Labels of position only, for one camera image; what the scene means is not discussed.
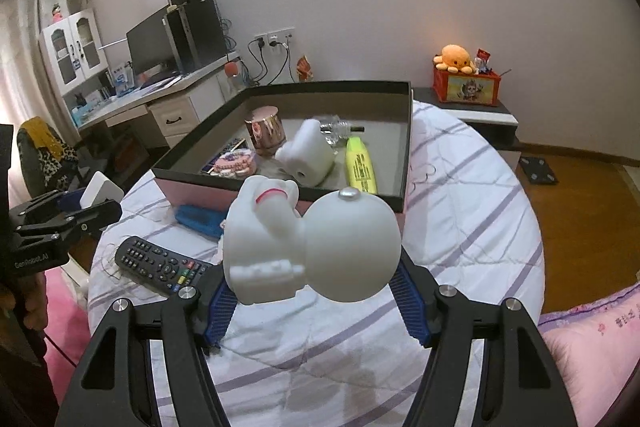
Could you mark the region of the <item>blue flat object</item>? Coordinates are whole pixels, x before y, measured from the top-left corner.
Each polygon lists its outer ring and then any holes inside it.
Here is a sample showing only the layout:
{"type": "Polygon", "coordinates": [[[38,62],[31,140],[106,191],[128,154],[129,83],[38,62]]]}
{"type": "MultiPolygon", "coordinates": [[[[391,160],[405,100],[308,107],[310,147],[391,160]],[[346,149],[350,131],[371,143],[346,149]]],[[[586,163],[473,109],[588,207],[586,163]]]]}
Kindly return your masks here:
{"type": "Polygon", "coordinates": [[[192,205],[181,205],[175,211],[175,219],[179,225],[198,232],[210,239],[220,239],[224,233],[225,211],[213,210],[192,205]]]}

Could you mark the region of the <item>beige curtain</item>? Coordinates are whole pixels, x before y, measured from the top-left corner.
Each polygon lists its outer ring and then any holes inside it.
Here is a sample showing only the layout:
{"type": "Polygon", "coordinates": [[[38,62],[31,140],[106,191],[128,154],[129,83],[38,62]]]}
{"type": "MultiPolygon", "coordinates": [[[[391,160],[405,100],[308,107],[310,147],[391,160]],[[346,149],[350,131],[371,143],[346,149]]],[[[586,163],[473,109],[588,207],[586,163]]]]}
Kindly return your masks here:
{"type": "Polygon", "coordinates": [[[52,9],[67,15],[67,0],[1,0],[1,121],[18,128],[41,117],[67,142],[78,138],[47,75],[39,46],[52,9]]]}

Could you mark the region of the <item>red picture box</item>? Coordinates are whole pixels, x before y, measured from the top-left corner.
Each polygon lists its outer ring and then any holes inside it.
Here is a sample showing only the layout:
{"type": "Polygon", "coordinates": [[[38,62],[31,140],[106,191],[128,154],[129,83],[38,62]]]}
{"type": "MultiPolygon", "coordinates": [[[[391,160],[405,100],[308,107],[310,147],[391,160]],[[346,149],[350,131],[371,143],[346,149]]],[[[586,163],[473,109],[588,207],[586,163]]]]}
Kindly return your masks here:
{"type": "Polygon", "coordinates": [[[433,69],[433,89],[439,102],[497,106],[501,77],[495,72],[466,75],[433,69]]]}

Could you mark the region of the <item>clear glass bottle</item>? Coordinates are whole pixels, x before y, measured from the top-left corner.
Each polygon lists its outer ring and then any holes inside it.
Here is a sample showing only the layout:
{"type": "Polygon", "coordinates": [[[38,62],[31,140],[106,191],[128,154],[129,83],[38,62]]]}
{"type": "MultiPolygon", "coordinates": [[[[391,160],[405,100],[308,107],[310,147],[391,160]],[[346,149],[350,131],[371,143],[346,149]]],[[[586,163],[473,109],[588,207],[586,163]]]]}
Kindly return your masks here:
{"type": "Polygon", "coordinates": [[[331,120],[320,122],[320,132],[331,146],[337,146],[346,142],[353,134],[363,133],[365,127],[360,124],[352,124],[335,115],[331,120]]]}

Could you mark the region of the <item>white wall power strip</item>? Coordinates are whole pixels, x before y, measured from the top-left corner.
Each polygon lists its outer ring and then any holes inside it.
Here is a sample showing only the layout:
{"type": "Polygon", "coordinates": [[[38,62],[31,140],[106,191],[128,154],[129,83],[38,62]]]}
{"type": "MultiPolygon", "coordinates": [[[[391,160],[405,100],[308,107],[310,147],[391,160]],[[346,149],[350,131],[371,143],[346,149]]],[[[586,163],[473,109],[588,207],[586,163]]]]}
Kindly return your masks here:
{"type": "Polygon", "coordinates": [[[277,30],[260,32],[259,34],[255,35],[255,38],[262,39],[262,41],[265,44],[268,44],[268,46],[276,46],[278,43],[289,46],[293,42],[294,36],[295,28],[285,27],[277,30]]]}

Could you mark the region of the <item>pink quilt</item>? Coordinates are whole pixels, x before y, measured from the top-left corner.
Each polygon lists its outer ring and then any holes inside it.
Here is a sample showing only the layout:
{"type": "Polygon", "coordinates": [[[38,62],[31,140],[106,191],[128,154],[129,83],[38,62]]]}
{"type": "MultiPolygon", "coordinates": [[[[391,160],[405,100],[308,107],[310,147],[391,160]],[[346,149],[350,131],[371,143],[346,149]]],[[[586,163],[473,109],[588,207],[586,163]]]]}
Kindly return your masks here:
{"type": "Polygon", "coordinates": [[[538,327],[564,379],[577,424],[597,425],[639,362],[639,286],[543,315],[538,327]]]}

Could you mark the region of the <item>black remote control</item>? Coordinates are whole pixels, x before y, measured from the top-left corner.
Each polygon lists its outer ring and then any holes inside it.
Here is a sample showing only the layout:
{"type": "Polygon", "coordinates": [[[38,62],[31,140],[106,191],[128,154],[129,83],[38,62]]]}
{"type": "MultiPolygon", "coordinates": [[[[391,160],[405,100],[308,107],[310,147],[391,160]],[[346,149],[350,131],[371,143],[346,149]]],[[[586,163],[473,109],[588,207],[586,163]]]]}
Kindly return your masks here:
{"type": "Polygon", "coordinates": [[[186,286],[198,286],[212,267],[210,263],[168,251],[138,236],[125,239],[114,259],[127,277],[164,296],[177,294],[186,286]]]}

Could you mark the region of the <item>white astronaut figurine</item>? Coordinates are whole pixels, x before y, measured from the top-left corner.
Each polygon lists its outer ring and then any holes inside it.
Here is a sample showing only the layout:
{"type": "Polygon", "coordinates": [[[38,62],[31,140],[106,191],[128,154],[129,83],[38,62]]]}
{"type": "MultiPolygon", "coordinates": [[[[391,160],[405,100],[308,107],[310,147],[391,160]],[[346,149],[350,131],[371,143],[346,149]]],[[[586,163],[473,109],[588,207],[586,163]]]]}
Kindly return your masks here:
{"type": "Polygon", "coordinates": [[[346,187],[300,213],[298,196],[293,181],[250,176],[230,205],[219,249],[239,302],[274,303],[308,286],[326,299],[356,303],[383,289],[401,252],[392,208],[346,187]]]}

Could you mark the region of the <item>pink black storage box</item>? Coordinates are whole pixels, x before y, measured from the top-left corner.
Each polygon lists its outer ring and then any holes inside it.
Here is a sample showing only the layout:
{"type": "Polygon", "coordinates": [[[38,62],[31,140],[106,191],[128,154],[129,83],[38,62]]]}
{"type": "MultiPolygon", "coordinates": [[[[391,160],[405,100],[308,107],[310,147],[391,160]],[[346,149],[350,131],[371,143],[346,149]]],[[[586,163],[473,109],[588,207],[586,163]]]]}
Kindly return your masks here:
{"type": "Polygon", "coordinates": [[[153,168],[172,205],[229,209],[255,176],[292,181],[296,209],[359,187],[405,213],[412,91],[400,81],[320,81],[247,89],[153,168]]]}

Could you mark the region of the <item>black computer tower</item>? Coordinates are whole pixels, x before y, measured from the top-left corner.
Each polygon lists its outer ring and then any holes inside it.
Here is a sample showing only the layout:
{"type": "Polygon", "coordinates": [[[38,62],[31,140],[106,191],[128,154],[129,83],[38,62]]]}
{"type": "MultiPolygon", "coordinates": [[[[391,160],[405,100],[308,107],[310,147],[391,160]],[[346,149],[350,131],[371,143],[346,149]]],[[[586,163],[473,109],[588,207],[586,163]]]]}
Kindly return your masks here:
{"type": "Polygon", "coordinates": [[[183,75],[212,64],[228,53],[213,0],[169,5],[164,24],[175,62],[183,75]]]}

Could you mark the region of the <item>pink toy in box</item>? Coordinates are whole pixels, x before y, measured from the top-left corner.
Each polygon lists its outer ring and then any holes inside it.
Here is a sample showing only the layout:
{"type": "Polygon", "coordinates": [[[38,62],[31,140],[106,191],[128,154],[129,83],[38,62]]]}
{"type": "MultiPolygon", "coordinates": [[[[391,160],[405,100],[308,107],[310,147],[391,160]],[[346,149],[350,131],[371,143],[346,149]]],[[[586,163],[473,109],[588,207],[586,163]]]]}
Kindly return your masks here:
{"type": "Polygon", "coordinates": [[[212,175],[223,178],[245,179],[257,170],[255,153],[249,148],[237,148],[221,154],[214,162],[212,175]]]}

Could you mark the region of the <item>white desk with drawers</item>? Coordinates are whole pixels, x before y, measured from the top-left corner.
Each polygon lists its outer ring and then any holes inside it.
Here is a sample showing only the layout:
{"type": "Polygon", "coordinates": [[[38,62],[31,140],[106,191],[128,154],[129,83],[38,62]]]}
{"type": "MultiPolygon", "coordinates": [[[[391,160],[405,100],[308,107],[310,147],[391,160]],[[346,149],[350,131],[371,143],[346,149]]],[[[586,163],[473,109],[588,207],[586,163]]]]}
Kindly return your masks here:
{"type": "Polygon", "coordinates": [[[224,65],[239,58],[232,52],[166,84],[160,82],[112,98],[92,112],[78,131],[86,135],[101,126],[130,124],[145,147],[173,147],[243,89],[238,77],[229,77],[224,71],[224,65]]]}

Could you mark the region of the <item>yellow highlighter pen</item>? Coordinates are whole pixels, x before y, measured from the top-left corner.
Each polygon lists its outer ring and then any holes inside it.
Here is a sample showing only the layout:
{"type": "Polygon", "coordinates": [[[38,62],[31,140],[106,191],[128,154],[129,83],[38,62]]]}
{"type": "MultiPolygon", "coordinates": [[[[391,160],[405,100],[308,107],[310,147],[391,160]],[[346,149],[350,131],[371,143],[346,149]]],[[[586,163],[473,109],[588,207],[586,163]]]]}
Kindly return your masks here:
{"type": "Polygon", "coordinates": [[[352,136],[346,142],[345,165],[347,181],[351,187],[364,193],[378,193],[378,184],[369,151],[358,136],[352,136]]]}

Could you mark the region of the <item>office chair with leopard cloth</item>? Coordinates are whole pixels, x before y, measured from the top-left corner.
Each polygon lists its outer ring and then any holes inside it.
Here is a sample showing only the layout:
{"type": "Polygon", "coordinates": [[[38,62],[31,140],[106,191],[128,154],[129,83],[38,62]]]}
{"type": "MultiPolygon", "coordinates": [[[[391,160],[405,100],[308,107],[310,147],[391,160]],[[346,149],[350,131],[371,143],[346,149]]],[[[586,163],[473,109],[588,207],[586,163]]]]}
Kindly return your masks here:
{"type": "Polygon", "coordinates": [[[53,190],[66,191],[79,179],[79,158],[41,117],[21,124],[16,145],[23,179],[32,198],[53,190]]]}

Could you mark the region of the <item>black white nightstand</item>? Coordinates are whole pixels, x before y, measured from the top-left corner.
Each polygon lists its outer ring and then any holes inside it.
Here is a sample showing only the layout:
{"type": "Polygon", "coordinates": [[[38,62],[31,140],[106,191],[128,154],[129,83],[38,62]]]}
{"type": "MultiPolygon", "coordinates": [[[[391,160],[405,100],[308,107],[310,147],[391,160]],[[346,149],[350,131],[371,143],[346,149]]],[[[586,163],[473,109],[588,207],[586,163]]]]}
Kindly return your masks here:
{"type": "Polygon", "coordinates": [[[451,116],[465,122],[498,150],[503,159],[515,169],[521,156],[516,136],[518,120],[501,102],[497,106],[483,106],[439,101],[433,88],[414,88],[416,101],[435,105],[451,116]]]}

